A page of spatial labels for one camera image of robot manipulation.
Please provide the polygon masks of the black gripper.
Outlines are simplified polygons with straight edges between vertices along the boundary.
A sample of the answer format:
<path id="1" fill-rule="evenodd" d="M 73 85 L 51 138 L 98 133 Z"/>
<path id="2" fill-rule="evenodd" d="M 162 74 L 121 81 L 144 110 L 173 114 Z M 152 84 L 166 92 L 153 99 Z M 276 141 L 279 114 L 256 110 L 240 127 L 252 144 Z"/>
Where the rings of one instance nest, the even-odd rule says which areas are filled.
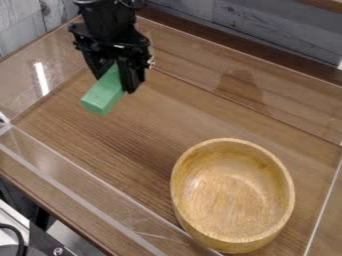
<path id="1" fill-rule="evenodd" d="M 124 90 L 133 94 L 146 81 L 146 71 L 153 65 L 152 41 L 137 30 L 134 13 L 112 18 L 87 17 L 73 23 L 69 31 L 75 37 L 75 49 L 83 54 L 97 79 L 118 64 Z"/>

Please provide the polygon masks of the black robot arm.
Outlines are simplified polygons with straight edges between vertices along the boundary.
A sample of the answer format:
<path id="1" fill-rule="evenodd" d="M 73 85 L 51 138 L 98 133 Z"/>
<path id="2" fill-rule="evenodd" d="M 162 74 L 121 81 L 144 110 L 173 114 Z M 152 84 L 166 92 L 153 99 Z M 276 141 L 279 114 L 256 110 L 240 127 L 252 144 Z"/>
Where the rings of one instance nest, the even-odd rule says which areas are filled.
<path id="1" fill-rule="evenodd" d="M 82 52 L 97 79 L 117 65 L 124 90 L 134 93 L 154 62 L 152 41 L 137 29 L 137 10 L 144 2 L 74 0 L 74 4 L 83 19 L 69 26 L 75 49 Z"/>

